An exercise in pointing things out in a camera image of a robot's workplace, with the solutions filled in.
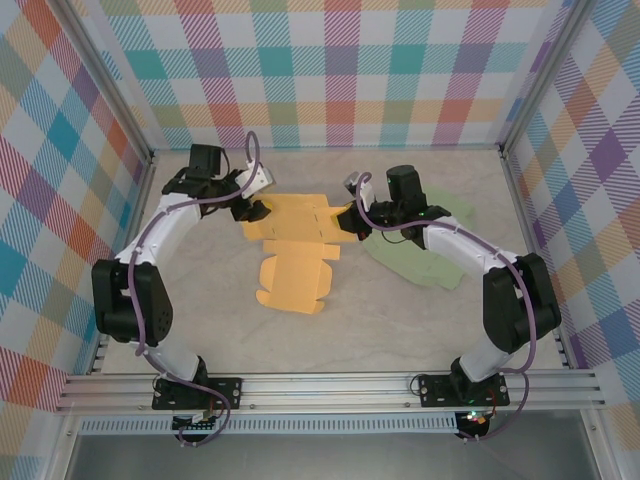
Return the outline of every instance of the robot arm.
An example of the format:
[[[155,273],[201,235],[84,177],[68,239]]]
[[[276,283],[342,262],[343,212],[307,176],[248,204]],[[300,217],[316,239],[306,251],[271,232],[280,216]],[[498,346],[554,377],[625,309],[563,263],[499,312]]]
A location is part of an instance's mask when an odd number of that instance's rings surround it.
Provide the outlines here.
[[[144,245],[137,250],[135,260],[134,282],[145,320],[145,355],[163,371],[196,383],[196,377],[206,378],[206,367],[175,334],[169,334],[173,309],[162,273],[189,230],[217,209],[229,208],[236,221],[253,222],[267,216],[269,209],[260,201],[252,201],[251,197],[274,183],[269,170],[258,165],[251,184],[241,195],[218,203],[213,209],[206,204],[191,204],[172,210],[172,206],[189,201],[229,195],[250,180],[250,172],[255,167],[252,160],[247,162],[248,170],[233,170],[221,179],[214,179],[220,174],[221,154],[226,155],[219,147],[192,145],[189,166],[165,185],[152,219],[160,212],[167,213],[153,226]],[[139,238],[140,235],[115,259],[99,260],[91,272],[98,330],[136,348],[139,329],[132,300],[127,294],[127,269]]]
[[[345,186],[354,196],[358,176],[356,172],[345,181]],[[469,236],[463,235],[458,228],[446,228],[442,224],[462,226],[444,208],[428,205],[418,173],[412,166],[389,169],[387,183],[391,201],[375,201],[368,183],[361,188],[368,219],[377,225],[391,227],[416,220],[436,221],[436,225],[403,228],[401,233],[421,249],[446,257],[472,278],[482,282],[484,334],[471,351],[456,359],[451,366],[451,384],[459,400],[466,403],[478,392],[484,395],[486,388],[483,383],[497,375],[513,354],[530,340],[522,292],[498,254],[521,273],[533,304],[537,338],[558,327],[561,321],[546,265],[536,254],[520,257],[483,241],[498,253],[490,252]],[[372,232],[372,227],[360,216],[355,201],[338,215],[337,220],[343,230],[356,233],[360,240]]]

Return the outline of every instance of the green cloth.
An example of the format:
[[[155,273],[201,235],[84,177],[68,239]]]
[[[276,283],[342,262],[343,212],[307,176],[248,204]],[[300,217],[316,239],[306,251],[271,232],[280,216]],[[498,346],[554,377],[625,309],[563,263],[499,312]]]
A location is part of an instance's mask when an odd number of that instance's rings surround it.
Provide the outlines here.
[[[424,187],[424,193],[430,205],[440,205],[449,210],[463,227],[473,229],[471,217],[474,208],[471,204],[437,187]],[[400,232],[388,232],[385,236],[392,242],[403,240]],[[453,290],[460,285],[464,275],[463,270],[440,255],[421,250],[410,241],[393,245],[385,241],[379,231],[369,235],[363,244],[373,258],[416,285],[440,285]]]

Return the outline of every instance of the black mounting plate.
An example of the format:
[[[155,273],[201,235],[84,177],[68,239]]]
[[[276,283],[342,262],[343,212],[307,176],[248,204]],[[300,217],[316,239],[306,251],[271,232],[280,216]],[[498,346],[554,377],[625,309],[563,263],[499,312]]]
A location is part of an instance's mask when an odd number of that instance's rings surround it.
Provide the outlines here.
[[[229,400],[231,410],[240,408],[240,398],[242,396],[241,378],[209,377],[205,386],[226,397]],[[151,402],[153,410],[208,411],[211,407],[210,394],[164,378],[159,378],[154,382],[154,390],[155,395]],[[213,405],[217,411],[223,408],[222,400],[217,397]]]
[[[481,396],[467,403],[458,398],[448,374],[420,375],[417,380],[422,407],[492,407],[494,400],[489,391],[495,395],[497,407],[506,407],[510,403],[507,382],[502,375],[494,375],[491,379],[484,380],[483,382],[487,382],[487,389]]]

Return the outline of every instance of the plaid wall panel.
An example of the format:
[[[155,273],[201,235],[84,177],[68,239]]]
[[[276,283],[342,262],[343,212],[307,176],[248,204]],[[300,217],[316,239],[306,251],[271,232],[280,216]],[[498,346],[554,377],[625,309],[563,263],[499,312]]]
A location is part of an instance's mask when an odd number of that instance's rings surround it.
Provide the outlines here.
[[[0,479],[36,478],[142,162],[44,0],[0,0]]]
[[[74,3],[150,143],[188,148],[496,143],[571,1]]]
[[[536,55],[536,59],[531,64],[531,68],[529,69],[529,72],[527,73],[527,76],[524,82],[522,83],[522,86],[520,87],[518,96],[513,102],[513,105],[511,106],[511,110],[509,110],[509,115],[507,116],[507,120],[504,122],[504,125],[500,130],[500,135],[498,136],[498,143],[503,143],[504,140],[506,139],[507,134],[511,129],[511,126],[513,125],[514,120],[516,119],[516,117],[518,116],[518,113],[520,112],[520,108],[522,107],[523,102],[525,101],[527,96],[529,96],[529,93],[531,93],[531,88],[533,87],[534,82],[537,80],[538,74],[540,73],[542,66],[547,60],[549,54],[551,53],[553,44],[557,40],[558,36],[560,35],[560,32],[562,31],[562,27],[564,26],[565,21],[567,20],[567,17],[569,15],[569,12],[571,11],[571,8],[575,4],[575,2],[576,0],[563,0],[562,6],[560,7],[560,10],[558,10],[558,14],[556,15],[556,18],[553,20],[553,24],[551,25],[551,28],[547,32],[547,36],[545,37],[544,42],[542,43],[542,47],[540,47],[540,50]]]
[[[512,157],[581,367],[640,478],[640,2],[600,0]]]

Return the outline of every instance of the aluminum rail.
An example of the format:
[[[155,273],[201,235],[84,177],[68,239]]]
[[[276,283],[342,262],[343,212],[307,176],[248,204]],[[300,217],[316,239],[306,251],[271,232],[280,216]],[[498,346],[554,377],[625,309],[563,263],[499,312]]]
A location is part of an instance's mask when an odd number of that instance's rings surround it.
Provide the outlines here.
[[[224,374],[243,379],[242,402],[234,415],[402,413],[464,411],[459,407],[422,408],[409,391],[420,372]],[[531,370],[528,411],[604,408],[605,402],[591,370]],[[58,404],[62,415],[166,415],[151,409],[153,374],[71,376]],[[524,380],[506,376],[511,405],[522,400]]]

